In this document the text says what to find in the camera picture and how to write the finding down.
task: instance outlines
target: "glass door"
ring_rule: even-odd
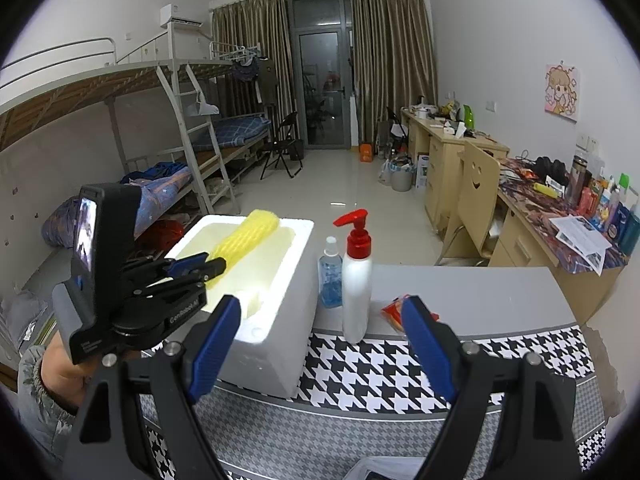
[[[352,83],[344,0],[290,0],[289,12],[305,144],[348,147]]]

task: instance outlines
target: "anime poster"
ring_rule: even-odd
[[[545,110],[577,121],[580,72],[575,66],[563,63],[546,66]]]

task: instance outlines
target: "blue gripper pad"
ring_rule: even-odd
[[[166,270],[166,275],[170,278],[180,278],[181,276],[186,276],[193,269],[204,265],[204,263],[207,261],[208,256],[209,255],[207,253],[199,253],[194,254],[193,256],[181,258],[180,260],[175,260],[169,265],[168,269]]]
[[[191,404],[213,389],[240,320],[238,298],[224,295],[207,320],[194,325],[184,339],[182,382]]]
[[[448,325],[431,317],[418,296],[405,298],[400,314],[404,332],[433,391],[453,402],[461,384],[460,340]]]

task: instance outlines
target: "bed ladder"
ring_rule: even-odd
[[[238,200],[236,200],[236,195],[234,194],[234,190],[231,187],[231,180],[229,179],[229,175],[226,172],[225,161],[222,157],[222,152],[220,152],[220,147],[218,145],[218,140],[216,138],[216,130],[213,127],[213,122],[211,121],[211,116],[200,116],[205,121],[198,126],[194,126],[193,128],[187,128],[186,122],[184,120],[184,111],[182,106],[182,96],[184,95],[194,95],[196,96],[196,101],[206,102],[204,97],[204,92],[200,87],[200,83],[196,79],[193,70],[190,65],[185,65],[185,70],[189,79],[191,81],[191,85],[193,86],[193,91],[180,92],[180,85],[177,84],[177,73],[175,74],[175,83],[174,88],[172,89],[169,85],[169,82],[166,80],[162,69],[158,66],[156,67],[156,73],[158,74],[158,79],[162,84],[162,88],[166,93],[169,101],[171,101],[171,106],[174,109],[175,117],[178,121],[178,128],[180,129],[180,138],[182,139],[182,144],[184,146],[184,155],[187,158],[187,164],[189,169],[191,170],[191,176],[193,177],[194,188],[196,190],[196,195],[198,197],[198,204],[200,205],[200,210],[203,214],[214,214],[213,205],[222,198],[226,192],[228,191],[231,195],[231,202],[234,205],[234,208],[237,211],[237,214],[240,214],[240,206],[238,205]],[[216,160],[220,166],[220,172],[222,173],[222,181],[223,187],[217,193],[209,193],[207,191],[207,187],[205,186],[204,179],[202,178],[202,173],[200,172],[200,165],[198,164],[198,160],[196,159],[195,152],[193,151],[193,146],[191,145],[190,134],[196,131],[202,131],[207,128],[209,130],[209,135],[211,136],[211,143],[213,145],[213,150],[216,153]],[[207,162],[207,165],[214,164],[215,161],[210,160]]]

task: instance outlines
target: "person's hand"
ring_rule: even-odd
[[[96,355],[80,364],[73,364],[66,354],[60,332],[56,332],[42,357],[40,378],[53,400],[62,408],[77,409],[84,400],[86,380],[100,364]]]

